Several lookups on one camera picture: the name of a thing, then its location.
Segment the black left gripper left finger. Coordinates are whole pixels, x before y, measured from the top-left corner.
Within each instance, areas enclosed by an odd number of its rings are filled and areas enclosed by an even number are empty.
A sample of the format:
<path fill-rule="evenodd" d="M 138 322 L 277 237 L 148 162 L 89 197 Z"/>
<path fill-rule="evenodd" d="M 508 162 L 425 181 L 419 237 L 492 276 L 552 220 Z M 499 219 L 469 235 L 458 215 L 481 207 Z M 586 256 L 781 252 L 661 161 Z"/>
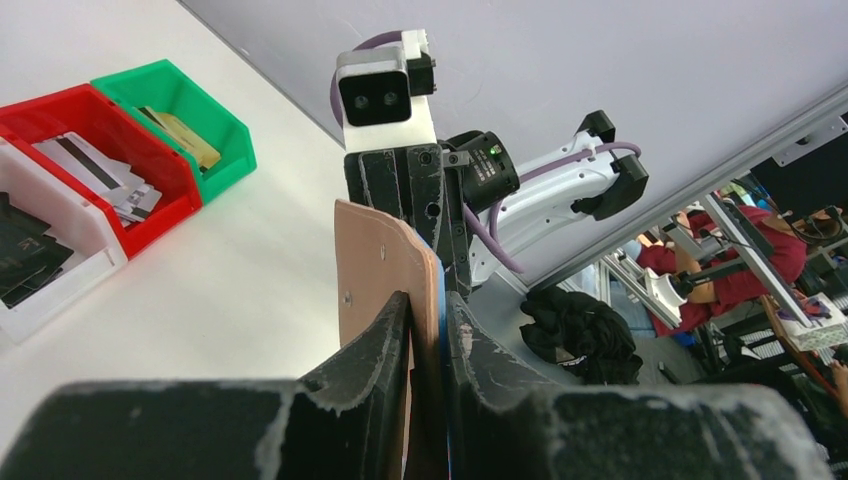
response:
<path fill-rule="evenodd" d="M 411 302 L 292 380 L 106 381 L 49 395 L 5 479 L 395 479 Z"/>

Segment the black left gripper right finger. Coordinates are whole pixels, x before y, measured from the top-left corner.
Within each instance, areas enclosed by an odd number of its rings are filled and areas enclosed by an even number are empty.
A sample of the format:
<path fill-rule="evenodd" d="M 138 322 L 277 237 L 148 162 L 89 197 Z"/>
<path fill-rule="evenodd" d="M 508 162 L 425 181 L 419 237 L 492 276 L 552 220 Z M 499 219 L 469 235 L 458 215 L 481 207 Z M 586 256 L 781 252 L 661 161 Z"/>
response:
<path fill-rule="evenodd" d="M 801 417 L 754 385 L 575 386 L 490 337 L 449 293 L 455 479 L 828 479 Z"/>

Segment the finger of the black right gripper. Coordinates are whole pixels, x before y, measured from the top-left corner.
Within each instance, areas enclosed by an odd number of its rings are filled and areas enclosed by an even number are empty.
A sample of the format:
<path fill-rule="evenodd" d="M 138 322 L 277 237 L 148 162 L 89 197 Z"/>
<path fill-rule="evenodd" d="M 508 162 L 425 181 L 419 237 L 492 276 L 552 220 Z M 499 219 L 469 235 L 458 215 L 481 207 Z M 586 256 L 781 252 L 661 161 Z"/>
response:
<path fill-rule="evenodd" d="M 349 153 L 344 157 L 349 200 L 405 221 L 437 249 L 443 213 L 441 154 L 437 145 Z"/>
<path fill-rule="evenodd" d="M 467 155 L 457 151 L 443 151 L 444 246 L 440 252 L 445 267 L 446 286 L 463 299 L 467 299 L 473 290 L 470 274 L 470 233 L 464 218 L 463 171 L 467 165 Z"/>

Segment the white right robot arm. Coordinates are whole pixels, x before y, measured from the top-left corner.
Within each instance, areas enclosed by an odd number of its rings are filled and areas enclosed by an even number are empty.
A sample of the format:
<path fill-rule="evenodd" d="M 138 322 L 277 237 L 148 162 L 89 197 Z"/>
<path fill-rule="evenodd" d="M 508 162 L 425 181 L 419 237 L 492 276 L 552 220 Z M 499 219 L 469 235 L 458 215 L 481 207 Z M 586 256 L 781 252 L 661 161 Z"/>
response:
<path fill-rule="evenodd" d="M 641 150 L 615 139 L 599 110 L 562 147 L 525 165 L 493 132 L 446 140 L 388 125 L 345 130 L 350 201 L 407 222 L 435 251 L 449 289 L 468 296 L 497 270 L 564 227 L 600 221 L 643 195 Z"/>

